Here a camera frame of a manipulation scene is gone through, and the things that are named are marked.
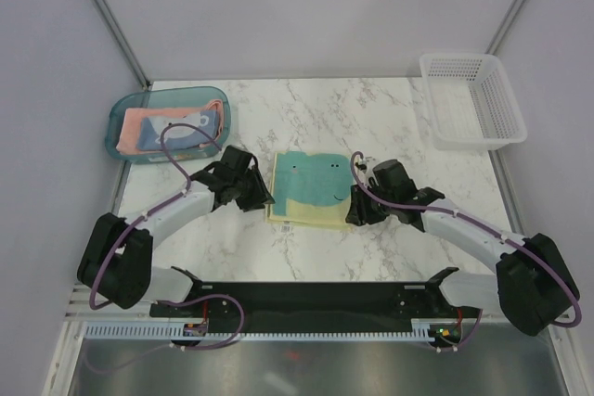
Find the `left aluminium corner post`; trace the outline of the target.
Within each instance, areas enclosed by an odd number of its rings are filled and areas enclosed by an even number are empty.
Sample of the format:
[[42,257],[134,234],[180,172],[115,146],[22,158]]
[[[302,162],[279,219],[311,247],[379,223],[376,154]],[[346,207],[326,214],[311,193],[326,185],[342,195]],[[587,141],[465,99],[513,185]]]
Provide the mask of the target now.
[[107,0],[91,0],[97,10],[98,15],[101,17],[104,25],[106,26],[111,38],[118,47],[126,65],[130,71],[134,74],[140,88],[143,91],[148,91],[151,87],[151,80],[148,75],[141,67],[141,64],[136,57],[136,54],[126,39],[122,27],[118,23],[115,15],[113,14],[110,5]]

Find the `aluminium extrusion rail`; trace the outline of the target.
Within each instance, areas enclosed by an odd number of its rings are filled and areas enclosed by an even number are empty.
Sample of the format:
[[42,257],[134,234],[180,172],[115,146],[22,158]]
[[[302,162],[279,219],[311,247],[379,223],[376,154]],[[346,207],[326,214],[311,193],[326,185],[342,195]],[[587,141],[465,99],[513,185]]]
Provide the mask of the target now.
[[82,285],[76,285],[71,293],[66,310],[68,317],[100,318],[100,317],[121,317],[132,320],[146,319],[149,317],[149,310],[152,305],[150,300],[141,300],[129,309],[122,309],[112,303],[99,310],[92,310],[89,306],[90,291]]

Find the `pink towel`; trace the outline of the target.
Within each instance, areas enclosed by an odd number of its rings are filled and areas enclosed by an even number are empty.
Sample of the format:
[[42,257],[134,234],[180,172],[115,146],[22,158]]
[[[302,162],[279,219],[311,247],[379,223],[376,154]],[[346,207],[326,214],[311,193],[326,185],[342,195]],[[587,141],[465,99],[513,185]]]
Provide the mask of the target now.
[[[214,110],[218,112],[219,115],[219,127],[216,133],[216,139],[223,130],[223,126],[225,123],[225,112],[224,112],[224,102],[221,99],[213,99],[209,101],[206,105],[202,107],[185,107],[185,108],[164,108],[164,109],[142,109],[142,108],[130,108],[125,111],[124,118],[123,118],[123,127],[120,133],[120,139],[116,146],[117,151],[122,155],[147,155],[148,153],[153,153],[161,150],[155,151],[140,151],[136,149],[136,143],[140,134],[140,126],[141,122],[144,118],[150,116],[166,116],[166,117],[173,117],[173,118],[180,118],[186,116],[190,113],[194,113],[197,111],[205,111],[205,110]],[[178,123],[178,126],[185,126],[184,123]],[[199,146],[191,147],[206,147],[210,144],[202,144]]]

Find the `blue cloth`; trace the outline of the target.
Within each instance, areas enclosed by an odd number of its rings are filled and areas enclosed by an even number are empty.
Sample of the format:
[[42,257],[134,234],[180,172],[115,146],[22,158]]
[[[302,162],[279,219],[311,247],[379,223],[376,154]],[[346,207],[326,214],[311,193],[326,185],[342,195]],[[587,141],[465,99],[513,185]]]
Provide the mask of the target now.
[[182,150],[210,142],[215,138],[219,127],[217,111],[205,110],[190,113],[180,118],[166,116],[150,116],[144,118],[140,126],[140,134],[136,149],[140,151],[161,150],[162,131],[174,124],[185,126],[174,127],[166,132],[163,138],[169,150]]

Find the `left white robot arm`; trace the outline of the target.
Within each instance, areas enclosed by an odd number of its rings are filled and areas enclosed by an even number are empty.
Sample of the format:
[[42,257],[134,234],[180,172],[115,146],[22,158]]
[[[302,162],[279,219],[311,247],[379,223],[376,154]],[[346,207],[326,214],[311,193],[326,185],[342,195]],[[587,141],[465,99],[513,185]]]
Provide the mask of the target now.
[[168,301],[183,316],[198,313],[203,295],[198,279],[178,267],[153,264],[153,251],[187,224],[234,202],[242,211],[274,202],[250,152],[228,146],[221,159],[185,175],[181,188],[148,210],[128,216],[100,216],[77,270],[91,289],[93,310],[115,304],[130,309],[142,300]]

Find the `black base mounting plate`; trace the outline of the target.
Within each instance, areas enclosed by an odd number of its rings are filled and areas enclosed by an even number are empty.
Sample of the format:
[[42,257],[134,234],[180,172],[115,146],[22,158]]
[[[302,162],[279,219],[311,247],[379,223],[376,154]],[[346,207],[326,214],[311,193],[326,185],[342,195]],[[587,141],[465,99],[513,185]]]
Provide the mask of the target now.
[[446,302],[428,282],[197,282],[188,301],[207,295],[237,300],[249,333],[387,332],[413,319],[474,318]]

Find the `teal transparent plastic bin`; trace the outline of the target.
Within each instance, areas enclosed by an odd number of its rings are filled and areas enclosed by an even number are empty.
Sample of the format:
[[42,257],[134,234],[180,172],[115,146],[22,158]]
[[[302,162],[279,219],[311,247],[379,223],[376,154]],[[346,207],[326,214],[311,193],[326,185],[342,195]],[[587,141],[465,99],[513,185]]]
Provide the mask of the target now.
[[120,99],[111,109],[105,136],[105,149],[117,160],[127,160],[135,164],[162,163],[167,161],[162,151],[147,155],[122,155],[116,146],[120,139],[125,111],[130,108],[164,109],[202,107],[213,99],[224,102],[225,123],[220,135],[216,138],[223,145],[230,135],[232,112],[226,94],[213,86],[194,86],[175,89],[157,90],[131,94]]

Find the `white perforated plastic basket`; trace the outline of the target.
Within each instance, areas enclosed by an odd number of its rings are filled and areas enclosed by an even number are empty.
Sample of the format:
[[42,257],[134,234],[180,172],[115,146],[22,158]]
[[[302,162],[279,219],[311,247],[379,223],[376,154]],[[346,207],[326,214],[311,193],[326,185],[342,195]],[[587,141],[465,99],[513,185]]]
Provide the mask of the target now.
[[436,148],[492,151],[526,140],[523,115],[497,57],[424,54],[420,72]]

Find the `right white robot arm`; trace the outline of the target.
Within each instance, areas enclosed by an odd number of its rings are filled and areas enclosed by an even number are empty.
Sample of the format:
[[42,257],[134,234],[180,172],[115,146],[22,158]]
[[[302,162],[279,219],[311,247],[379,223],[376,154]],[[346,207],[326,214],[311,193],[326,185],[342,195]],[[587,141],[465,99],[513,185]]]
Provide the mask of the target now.
[[425,308],[446,316],[456,307],[500,313],[519,331],[535,336],[548,326],[573,328],[583,320],[576,283],[555,242],[505,231],[461,209],[442,192],[416,187],[398,160],[377,162],[356,151],[348,224],[399,223],[460,248],[488,274],[454,271],[424,294]]

